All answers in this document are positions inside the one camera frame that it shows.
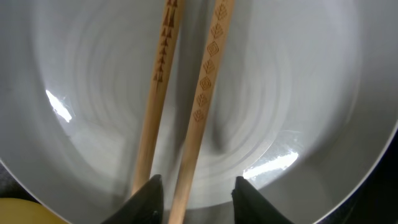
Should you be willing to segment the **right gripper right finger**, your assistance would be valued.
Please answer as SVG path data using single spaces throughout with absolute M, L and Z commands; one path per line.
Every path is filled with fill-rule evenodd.
M 292 224 L 243 176 L 238 176 L 231 193 L 235 224 Z

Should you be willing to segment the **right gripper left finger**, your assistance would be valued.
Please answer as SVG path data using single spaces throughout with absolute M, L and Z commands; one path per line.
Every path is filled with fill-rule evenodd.
M 161 224 L 163 213 L 162 176 L 156 174 L 102 224 Z

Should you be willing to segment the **wooden chopstick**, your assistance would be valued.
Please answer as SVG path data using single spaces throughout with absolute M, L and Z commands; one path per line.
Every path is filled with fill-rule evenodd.
M 215 1 L 201 61 L 174 198 L 169 213 L 169 224 L 182 224 L 184 220 L 216 78 L 226 46 L 234 3 L 234 0 Z
M 150 178 L 184 4 L 184 0 L 165 1 L 134 169 L 132 195 L 136 194 Z

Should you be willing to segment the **grey plate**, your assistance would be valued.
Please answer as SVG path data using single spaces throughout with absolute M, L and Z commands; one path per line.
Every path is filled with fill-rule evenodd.
M 1 162 L 69 223 L 131 194 L 164 5 L 1 2 Z M 185 222 L 232 223 L 238 176 L 318 222 L 396 130 L 396 1 L 236 1 Z

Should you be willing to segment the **yellow bowl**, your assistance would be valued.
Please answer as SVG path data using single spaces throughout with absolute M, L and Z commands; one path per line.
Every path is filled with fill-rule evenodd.
M 39 203 L 19 198 L 1 199 L 1 224 L 63 224 L 56 214 Z

